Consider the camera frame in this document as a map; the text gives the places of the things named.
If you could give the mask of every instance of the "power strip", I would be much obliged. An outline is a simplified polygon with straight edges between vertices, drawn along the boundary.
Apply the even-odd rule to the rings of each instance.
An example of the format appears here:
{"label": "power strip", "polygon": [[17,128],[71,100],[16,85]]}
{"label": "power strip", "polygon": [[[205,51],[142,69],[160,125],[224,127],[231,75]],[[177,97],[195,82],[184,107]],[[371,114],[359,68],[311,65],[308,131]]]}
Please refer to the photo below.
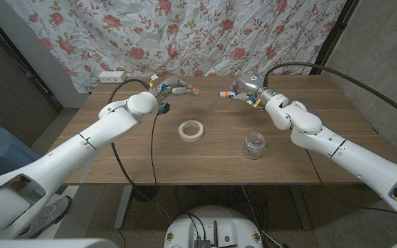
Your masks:
{"label": "power strip", "polygon": [[123,83],[127,78],[124,71],[121,72],[102,72],[99,75],[101,83]]}

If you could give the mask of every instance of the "wooden table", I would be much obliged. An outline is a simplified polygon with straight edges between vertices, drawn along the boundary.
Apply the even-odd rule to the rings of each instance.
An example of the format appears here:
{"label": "wooden table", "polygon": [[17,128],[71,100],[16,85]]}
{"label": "wooden table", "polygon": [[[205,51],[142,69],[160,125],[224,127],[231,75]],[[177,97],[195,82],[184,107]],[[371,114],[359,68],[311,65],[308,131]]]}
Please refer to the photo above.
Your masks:
{"label": "wooden table", "polygon": [[[235,76],[181,77],[201,93],[199,96],[170,96],[171,108],[157,118],[154,130],[154,166],[160,185],[266,185],[317,184],[312,164],[303,148],[290,140],[290,130],[278,130],[269,115],[242,102],[229,102],[218,97]],[[149,82],[149,78],[140,78]],[[164,78],[156,81],[158,85]],[[337,134],[383,155],[397,163],[397,155],[343,93],[326,76],[273,76],[269,86],[290,99],[303,102],[319,115],[324,125]],[[99,110],[106,105],[116,84],[100,84],[77,112],[53,147],[62,144],[98,120]],[[129,98],[145,90],[139,83],[124,85],[114,101]],[[179,137],[179,125],[198,120],[204,135],[195,143]],[[150,160],[151,128],[154,115],[147,116],[129,135],[116,142],[125,169],[137,185],[152,185],[154,177]],[[245,137],[260,132],[267,145],[258,160],[241,155]],[[326,183],[348,184],[358,180],[328,158],[311,152],[321,178]],[[66,184],[81,183],[86,170],[81,168]],[[117,164],[110,146],[100,151],[83,184],[121,184],[128,182]]]}

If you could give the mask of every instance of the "shoe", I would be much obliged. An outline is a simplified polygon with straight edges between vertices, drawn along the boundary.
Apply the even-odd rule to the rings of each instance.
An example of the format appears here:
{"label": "shoe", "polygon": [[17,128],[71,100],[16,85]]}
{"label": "shoe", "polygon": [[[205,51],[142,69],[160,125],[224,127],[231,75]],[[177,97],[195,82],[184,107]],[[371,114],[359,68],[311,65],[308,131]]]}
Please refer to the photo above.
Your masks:
{"label": "shoe", "polygon": [[68,212],[72,199],[69,196],[57,200],[48,207],[44,207],[39,215],[33,220],[32,224],[22,231],[18,238],[37,237],[50,224],[58,223]]}

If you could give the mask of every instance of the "floral curtain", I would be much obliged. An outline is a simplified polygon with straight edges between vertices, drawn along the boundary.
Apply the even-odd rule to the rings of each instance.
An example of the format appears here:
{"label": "floral curtain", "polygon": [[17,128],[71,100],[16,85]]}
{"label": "floral curtain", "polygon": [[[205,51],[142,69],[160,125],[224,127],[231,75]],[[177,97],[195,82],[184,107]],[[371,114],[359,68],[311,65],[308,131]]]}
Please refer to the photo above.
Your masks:
{"label": "floral curtain", "polygon": [[[266,73],[314,62],[345,0],[6,0],[79,92],[128,76]],[[276,73],[305,74],[308,68]]]}

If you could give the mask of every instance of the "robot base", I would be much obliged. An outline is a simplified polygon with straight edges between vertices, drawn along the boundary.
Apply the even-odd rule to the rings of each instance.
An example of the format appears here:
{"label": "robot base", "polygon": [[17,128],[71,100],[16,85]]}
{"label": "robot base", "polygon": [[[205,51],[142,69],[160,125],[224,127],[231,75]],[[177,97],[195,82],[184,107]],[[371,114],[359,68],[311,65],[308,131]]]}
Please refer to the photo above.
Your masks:
{"label": "robot base", "polygon": [[[263,248],[260,231],[256,225],[246,216],[229,207],[201,206],[189,210],[188,213],[197,226],[198,234],[191,218],[187,214],[182,214],[168,227],[164,239],[165,248]],[[203,223],[207,241],[203,240],[203,227],[200,221],[193,215]]]}

